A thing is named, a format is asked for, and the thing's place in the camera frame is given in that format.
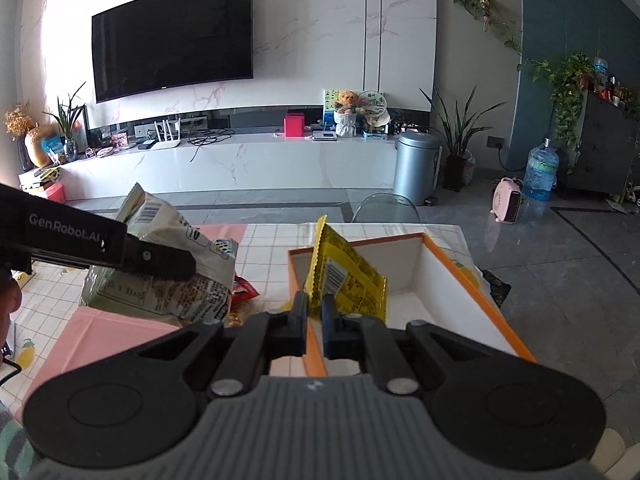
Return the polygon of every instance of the white tile tablecloth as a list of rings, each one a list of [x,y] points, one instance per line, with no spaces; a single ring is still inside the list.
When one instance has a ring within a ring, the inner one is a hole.
[[[460,227],[436,224],[330,224],[347,240],[362,240],[388,235],[426,232],[447,256],[476,270]],[[256,310],[277,308],[289,299],[287,251],[310,246],[316,225],[250,224],[238,249],[236,273],[248,280],[260,293]],[[22,405],[49,351],[78,306],[85,270],[36,263],[35,274],[22,290],[22,306],[12,315],[16,323],[18,354],[25,339],[34,344],[34,359],[23,373],[0,388],[0,400],[12,414]],[[479,274],[479,282],[484,283]],[[12,368],[0,367],[0,377]],[[301,358],[282,358],[273,363],[272,374],[304,376]]]

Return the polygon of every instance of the space heater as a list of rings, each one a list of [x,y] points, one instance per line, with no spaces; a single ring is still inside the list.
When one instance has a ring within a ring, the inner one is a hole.
[[[494,191],[494,208],[491,212],[495,214],[495,221],[514,223],[521,202],[520,186],[510,178],[502,179]]]

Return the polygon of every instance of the white marble wall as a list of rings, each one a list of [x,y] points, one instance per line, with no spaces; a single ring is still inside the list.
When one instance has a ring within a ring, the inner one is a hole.
[[[84,81],[79,97],[91,127],[210,108],[321,104],[323,88],[379,88],[391,106],[429,109],[417,87],[433,84],[436,0],[254,0],[254,79],[96,104],[91,16],[128,1],[24,0],[23,98],[34,110]]]

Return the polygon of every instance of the pink box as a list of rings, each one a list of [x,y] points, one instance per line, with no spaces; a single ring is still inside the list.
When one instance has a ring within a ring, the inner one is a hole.
[[[60,182],[55,182],[51,186],[47,187],[44,191],[28,191],[28,193],[39,196],[41,198],[48,198],[54,202],[65,203],[65,187]]]
[[[284,136],[302,137],[305,131],[304,114],[287,114],[284,117]]]

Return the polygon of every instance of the television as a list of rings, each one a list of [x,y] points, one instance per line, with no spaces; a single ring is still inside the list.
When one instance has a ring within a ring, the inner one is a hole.
[[[134,0],[92,17],[97,102],[254,76],[253,0]]]

